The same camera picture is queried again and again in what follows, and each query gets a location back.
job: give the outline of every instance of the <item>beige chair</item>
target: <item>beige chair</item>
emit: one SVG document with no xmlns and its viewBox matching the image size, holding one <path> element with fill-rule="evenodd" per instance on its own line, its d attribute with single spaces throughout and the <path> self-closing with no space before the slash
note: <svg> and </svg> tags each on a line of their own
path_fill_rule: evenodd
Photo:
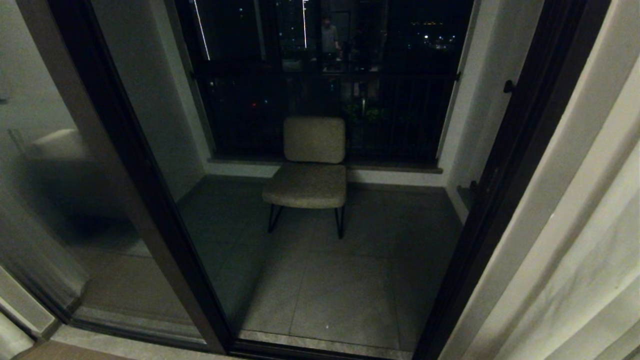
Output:
<svg viewBox="0 0 640 360">
<path fill-rule="evenodd" d="M 289 160 L 262 192 L 271 204 L 271 233 L 284 207 L 335 210 L 338 237 L 344 233 L 347 170 L 344 120 L 335 117 L 289 117 L 284 121 L 284 155 Z M 280 206 L 275 218 L 274 208 Z"/>
</svg>

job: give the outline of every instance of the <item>window sill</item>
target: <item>window sill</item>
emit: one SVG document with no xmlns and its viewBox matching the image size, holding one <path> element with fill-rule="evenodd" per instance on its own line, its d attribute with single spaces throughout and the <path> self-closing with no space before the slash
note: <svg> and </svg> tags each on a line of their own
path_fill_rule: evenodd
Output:
<svg viewBox="0 0 640 360">
<path fill-rule="evenodd" d="M 240 165 L 282 165 L 285 160 L 279 156 L 219 156 L 209 159 L 213 164 Z M 417 172 L 422 174 L 442 174 L 442 169 L 436 165 L 419 163 L 392 163 L 389 161 L 346 160 L 344 164 L 350 170 Z"/>
</svg>

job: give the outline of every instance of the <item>black metal railing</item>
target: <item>black metal railing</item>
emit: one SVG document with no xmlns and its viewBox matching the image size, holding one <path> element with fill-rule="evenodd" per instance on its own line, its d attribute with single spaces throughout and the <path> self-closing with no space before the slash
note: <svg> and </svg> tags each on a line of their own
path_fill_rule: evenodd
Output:
<svg viewBox="0 0 640 360">
<path fill-rule="evenodd" d="M 432 163 L 455 76 L 252 74 L 211 76 L 219 154 L 281 155 L 289 115 L 342 117 L 347 155 Z"/>
</svg>

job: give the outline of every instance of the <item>door threshold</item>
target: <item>door threshold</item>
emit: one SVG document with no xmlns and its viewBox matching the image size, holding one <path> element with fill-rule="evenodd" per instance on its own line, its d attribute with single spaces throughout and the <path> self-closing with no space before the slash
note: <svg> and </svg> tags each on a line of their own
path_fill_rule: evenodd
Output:
<svg viewBox="0 0 640 360">
<path fill-rule="evenodd" d="M 299 336 L 273 334 L 270 332 L 241 330 L 238 338 L 242 340 L 261 341 L 271 344 L 289 345 L 303 347 L 314 350 L 325 350 L 331 352 L 341 352 L 351 355 L 360 355 L 380 359 L 410 360 L 413 352 L 402 351 L 390 348 L 373 347 L 369 345 L 357 345 L 351 343 L 341 343 L 339 341 L 319 340 L 312 338 L 302 338 Z"/>
</svg>

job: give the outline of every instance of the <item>chair backrest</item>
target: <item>chair backrest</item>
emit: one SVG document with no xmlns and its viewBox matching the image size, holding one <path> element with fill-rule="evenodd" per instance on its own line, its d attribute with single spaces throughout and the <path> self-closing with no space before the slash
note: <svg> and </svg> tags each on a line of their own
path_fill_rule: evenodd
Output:
<svg viewBox="0 0 640 360">
<path fill-rule="evenodd" d="M 288 117 L 284 156 L 290 161 L 337 164 L 344 159 L 344 120 L 339 117 Z"/>
</svg>

